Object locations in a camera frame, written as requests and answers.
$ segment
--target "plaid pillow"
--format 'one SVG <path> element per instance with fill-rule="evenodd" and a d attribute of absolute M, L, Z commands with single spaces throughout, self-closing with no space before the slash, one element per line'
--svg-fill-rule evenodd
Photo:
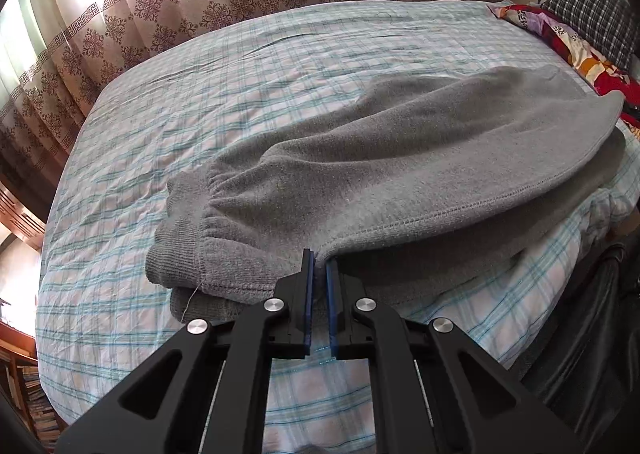
<path fill-rule="evenodd" d="M 620 69 L 630 69 L 640 36 L 638 17 L 625 0 L 546 0 L 541 6 L 569 24 Z"/>

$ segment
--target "metal screw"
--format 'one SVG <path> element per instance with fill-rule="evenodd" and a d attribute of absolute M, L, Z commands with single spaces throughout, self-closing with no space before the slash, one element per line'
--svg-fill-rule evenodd
<path fill-rule="evenodd" d="M 264 308 L 267 311 L 280 311 L 282 308 L 284 308 L 284 300 L 282 299 L 267 299 L 266 301 L 264 301 Z"/>
<path fill-rule="evenodd" d="M 208 327 L 209 324 L 207 324 L 206 320 L 196 319 L 187 324 L 187 331 L 192 335 L 200 335 L 200 333 L 204 333 Z"/>
<path fill-rule="evenodd" d="M 433 321 L 433 329 L 438 333 L 449 333 L 453 329 L 453 322 L 449 319 L 439 317 Z"/>
<path fill-rule="evenodd" d="M 373 311 L 376 308 L 376 301 L 368 297 L 358 299 L 356 302 L 356 308 L 360 311 Z"/>

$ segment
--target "blue and white plaid sheet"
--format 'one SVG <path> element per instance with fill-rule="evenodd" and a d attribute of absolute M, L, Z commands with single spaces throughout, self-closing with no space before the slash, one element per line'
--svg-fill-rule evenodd
<path fill-rule="evenodd" d="M 386 72 L 463 76 L 494 66 L 554 64 L 544 43 L 479 2 L 351 2 L 239 23 L 152 58 L 98 98 L 47 222 L 36 322 L 40 378 L 68 422 L 180 325 L 169 293 L 145 278 L 165 215 L 166 180 L 249 135 L 339 109 Z M 630 213 L 640 145 L 539 243 L 404 316 L 446 315 L 505 365 L 532 339 L 581 251 Z M 336 362 L 326 336 L 310 358 L 273 364 L 264 451 L 374 451 L 367 365 Z"/>

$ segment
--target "bed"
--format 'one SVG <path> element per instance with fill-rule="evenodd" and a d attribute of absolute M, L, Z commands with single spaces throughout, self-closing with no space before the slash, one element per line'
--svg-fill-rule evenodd
<path fill-rule="evenodd" d="M 36 342 L 42 385 L 71 423 L 181 324 L 145 278 L 166 180 L 232 143 L 356 100 L 386 72 L 465 76 L 553 64 L 544 42 L 482 2 L 345 2 L 249 20 L 127 71 L 101 93 L 47 222 Z M 622 122 L 616 177 L 544 239 L 404 317 L 447 316 L 505 366 L 553 309 L 578 257 L 640 195 L 640 144 Z M 336 362 L 316 333 L 306 360 L 274 361 L 264 452 L 374 452 L 367 364 Z"/>

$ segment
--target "gray fabric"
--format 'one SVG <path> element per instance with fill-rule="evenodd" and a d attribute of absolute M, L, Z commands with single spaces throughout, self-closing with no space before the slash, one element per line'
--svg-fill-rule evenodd
<path fill-rule="evenodd" d="M 185 288 L 172 294 L 178 319 L 196 287 L 187 317 L 224 319 L 268 297 L 310 247 L 319 278 L 344 256 L 388 303 L 435 296 L 535 242 L 613 176 L 622 102 L 551 66 L 380 76 L 347 108 L 170 180 L 147 277 Z M 356 253 L 388 247 L 382 264 Z"/>

